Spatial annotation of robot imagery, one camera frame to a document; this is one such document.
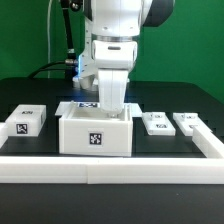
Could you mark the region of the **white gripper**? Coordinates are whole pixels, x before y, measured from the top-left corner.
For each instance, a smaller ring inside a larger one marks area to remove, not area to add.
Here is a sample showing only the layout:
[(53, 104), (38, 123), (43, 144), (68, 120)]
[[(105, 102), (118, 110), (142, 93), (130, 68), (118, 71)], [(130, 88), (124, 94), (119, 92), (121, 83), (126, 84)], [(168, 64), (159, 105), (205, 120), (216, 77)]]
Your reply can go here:
[(99, 102), (104, 113), (122, 112), (128, 75), (135, 65), (137, 50), (135, 41), (93, 41), (92, 56), (97, 68)]

